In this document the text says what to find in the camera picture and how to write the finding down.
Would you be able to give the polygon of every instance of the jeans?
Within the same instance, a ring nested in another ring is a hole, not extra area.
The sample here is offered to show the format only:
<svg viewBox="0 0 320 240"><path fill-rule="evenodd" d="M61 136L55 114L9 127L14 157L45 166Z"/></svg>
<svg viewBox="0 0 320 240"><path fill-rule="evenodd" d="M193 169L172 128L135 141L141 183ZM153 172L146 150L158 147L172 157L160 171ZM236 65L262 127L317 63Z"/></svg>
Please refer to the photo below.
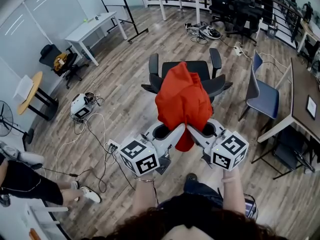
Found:
<svg viewBox="0 0 320 240"><path fill-rule="evenodd" d="M200 183L199 181L187 179L184 183L183 192L192 195L204 196L212 202L212 206L221 209L223 207L222 197L211 187L207 186L206 184ZM163 205L169 201L170 199L160 203L158 208L161 209Z"/></svg>

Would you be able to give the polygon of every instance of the round wooden table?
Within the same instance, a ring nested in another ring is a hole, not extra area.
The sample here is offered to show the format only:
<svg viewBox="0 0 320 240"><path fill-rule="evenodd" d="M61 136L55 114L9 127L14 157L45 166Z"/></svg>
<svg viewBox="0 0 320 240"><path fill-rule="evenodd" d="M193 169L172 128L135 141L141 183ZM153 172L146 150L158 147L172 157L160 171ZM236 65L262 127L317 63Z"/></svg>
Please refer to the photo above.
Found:
<svg viewBox="0 0 320 240"><path fill-rule="evenodd" d="M18 106L17 108L18 115L22 115L27 110L27 108L29 108L31 111L35 112L40 117L44 118L47 121L50 121L57 113L58 106L59 106L58 99L51 98L48 94L46 94L43 90L39 88L40 83L42 81L42 77L43 77L43 73L41 71L36 73L32 77L33 87L28 97L26 98L26 100ZM45 104L48 107L45 114L37 110L32 105L30 105L34 97L36 97L38 100L40 100L43 104Z"/></svg>

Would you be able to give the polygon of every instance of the white sneaker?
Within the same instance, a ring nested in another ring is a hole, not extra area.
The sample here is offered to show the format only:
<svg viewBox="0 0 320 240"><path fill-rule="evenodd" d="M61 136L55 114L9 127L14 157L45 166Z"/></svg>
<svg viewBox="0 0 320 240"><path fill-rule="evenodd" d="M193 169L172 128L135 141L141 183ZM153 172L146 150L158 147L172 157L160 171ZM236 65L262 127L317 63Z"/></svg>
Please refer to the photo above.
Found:
<svg viewBox="0 0 320 240"><path fill-rule="evenodd" d="M79 189L79 182L74 180L71 181L71 189L72 190L78 190ZM79 201L79 197L75 198L74 201L78 202Z"/></svg>
<svg viewBox="0 0 320 240"><path fill-rule="evenodd" d="M80 189L84 192L85 198L91 199L96 203L101 202L101 197L96 192L92 191L90 188L83 186Z"/></svg>

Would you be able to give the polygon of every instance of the bracelet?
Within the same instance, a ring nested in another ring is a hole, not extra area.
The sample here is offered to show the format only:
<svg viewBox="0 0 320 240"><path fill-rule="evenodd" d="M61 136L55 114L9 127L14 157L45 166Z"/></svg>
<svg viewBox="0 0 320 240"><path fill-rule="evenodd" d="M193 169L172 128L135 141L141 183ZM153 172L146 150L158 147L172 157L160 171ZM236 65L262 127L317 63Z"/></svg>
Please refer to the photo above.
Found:
<svg viewBox="0 0 320 240"><path fill-rule="evenodd" d="M142 178L137 177L135 174L133 175L133 177L134 177L136 180L140 181L140 182L145 182L145 183L147 183L147 182L154 182L153 179L142 179Z"/></svg>
<svg viewBox="0 0 320 240"><path fill-rule="evenodd" d="M222 178L221 182L222 183L229 183L229 182L233 182L236 179L236 177L229 177L229 178Z"/></svg>

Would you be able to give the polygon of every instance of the framed sign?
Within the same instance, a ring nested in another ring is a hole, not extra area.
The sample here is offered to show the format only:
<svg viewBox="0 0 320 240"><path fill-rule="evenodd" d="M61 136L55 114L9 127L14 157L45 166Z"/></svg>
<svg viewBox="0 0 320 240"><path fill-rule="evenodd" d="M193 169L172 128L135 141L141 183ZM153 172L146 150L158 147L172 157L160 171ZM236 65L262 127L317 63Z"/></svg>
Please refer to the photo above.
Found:
<svg viewBox="0 0 320 240"><path fill-rule="evenodd" d="M306 110L309 112L313 119L316 119L317 104L310 97L310 95L308 95L308 99L306 102Z"/></svg>

